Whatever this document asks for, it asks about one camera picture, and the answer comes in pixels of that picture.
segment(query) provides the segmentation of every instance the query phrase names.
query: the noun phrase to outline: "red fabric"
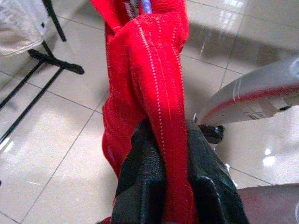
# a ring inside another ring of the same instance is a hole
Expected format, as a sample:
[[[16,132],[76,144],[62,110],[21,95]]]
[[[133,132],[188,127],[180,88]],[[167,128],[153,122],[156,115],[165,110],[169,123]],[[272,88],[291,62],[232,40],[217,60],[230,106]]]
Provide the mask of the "red fabric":
[[[137,124],[149,117],[166,166],[164,221],[197,222],[187,174],[187,129],[179,53],[188,37],[183,0],[152,0],[129,21],[122,0],[92,0],[106,21],[110,95],[103,107],[104,155],[117,176]]]

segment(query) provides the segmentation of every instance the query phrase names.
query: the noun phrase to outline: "white tile floor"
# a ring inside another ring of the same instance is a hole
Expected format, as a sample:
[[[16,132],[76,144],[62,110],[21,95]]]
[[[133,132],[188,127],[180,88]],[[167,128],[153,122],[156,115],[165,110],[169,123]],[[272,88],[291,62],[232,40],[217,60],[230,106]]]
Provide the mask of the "white tile floor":
[[[53,3],[68,42],[50,39],[50,27],[48,43],[85,74],[64,71],[10,136],[0,155],[0,224],[93,224],[112,209],[116,178],[101,152],[104,22],[88,0]],[[190,38],[181,58],[187,118],[242,74],[299,55],[297,0],[192,0],[187,9]],[[0,59],[0,101],[36,63],[28,60]],[[0,111],[1,135],[56,70],[40,68]],[[216,150],[239,188],[299,182],[298,117],[295,107],[227,126]]]

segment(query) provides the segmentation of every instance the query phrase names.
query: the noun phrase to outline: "black metal frame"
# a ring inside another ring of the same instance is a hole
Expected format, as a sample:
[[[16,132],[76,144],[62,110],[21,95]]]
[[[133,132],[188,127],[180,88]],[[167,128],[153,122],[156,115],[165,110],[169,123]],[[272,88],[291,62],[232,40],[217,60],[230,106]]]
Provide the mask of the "black metal frame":
[[[60,38],[63,42],[66,41],[65,35],[63,30],[59,24],[59,21],[55,15],[53,10],[53,6],[51,0],[43,0],[44,5],[46,6],[47,12],[49,16],[52,18],[54,25],[60,35]],[[59,67],[57,72],[53,75],[53,77],[47,82],[47,84],[41,89],[41,91],[36,95],[36,97],[31,101],[31,103],[26,107],[26,109],[21,113],[21,115],[15,120],[15,122],[8,128],[8,130],[2,135],[0,138],[0,145],[7,139],[7,137],[14,131],[14,129],[19,125],[22,119],[27,115],[30,109],[37,103],[37,101],[43,96],[43,94],[47,91],[47,89],[52,85],[55,79],[60,75],[63,70],[69,70],[77,74],[84,74],[84,70],[80,65],[77,64],[70,64],[68,62],[61,61],[52,54],[51,50],[49,49],[48,45],[45,41],[42,42],[43,47],[45,48],[46,54],[42,54],[35,49],[31,49],[28,51],[32,58],[38,59],[39,62],[36,66],[20,81],[20,83],[12,90],[10,94],[0,103],[0,110],[4,107],[4,105],[22,88],[22,86],[31,78],[33,73],[43,64],[49,63]]]

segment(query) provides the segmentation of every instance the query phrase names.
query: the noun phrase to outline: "black metal stand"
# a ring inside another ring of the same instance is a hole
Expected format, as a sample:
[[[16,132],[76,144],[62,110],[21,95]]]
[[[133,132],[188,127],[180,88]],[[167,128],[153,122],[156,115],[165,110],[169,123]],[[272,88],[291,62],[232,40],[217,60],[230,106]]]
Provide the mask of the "black metal stand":
[[[55,27],[60,35],[60,38],[63,42],[66,41],[63,30],[59,24],[59,21],[55,15],[53,10],[53,5],[51,0],[43,0],[44,5],[46,6],[47,12],[49,16],[52,18]],[[32,58],[38,59],[39,62],[37,65],[23,78],[22,81],[12,90],[12,92],[0,103],[0,110],[4,107],[4,105],[22,88],[22,86],[31,78],[33,73],[43,64],[49,63],[59,67],[58,71],[54,74],[54,76],[49,80],[49,82],[41,89],[41,91],[37,94],[37,96],[31,101],[31,103],[26,107],[26,109],[21,113],[21,115],[15,120],[15,122],[9,127],[9,129],[4,133],[4,135],[0,138],[0,146],[1,144],[9,137],[9,135],[14,131],[14,129],[19,125],[22,119],[27,115],[30,109],[37,103],[37,101],[43,96],[43,94],[47,91],[47,89],[51,86],[51,84],[55,81],[55,79],[60,75],[63,70],[69,70],[77,74],[84,74],[84,70],[80,65],[70,64],[68,62],[61,61],[52,54],[48,45],[45,41],[42,42],[43,47],[45,48],[48,55],[42,54],[37,50],[31,49],[28,51]]]

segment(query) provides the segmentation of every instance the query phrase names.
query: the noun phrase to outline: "blue wire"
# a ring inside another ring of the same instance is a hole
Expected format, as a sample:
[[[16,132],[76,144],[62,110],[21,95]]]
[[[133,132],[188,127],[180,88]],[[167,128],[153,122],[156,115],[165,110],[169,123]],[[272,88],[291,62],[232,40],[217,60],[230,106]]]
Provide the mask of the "blue wire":
[[[153,13],[150,0],[142,0],[142,6],[144,13]]]

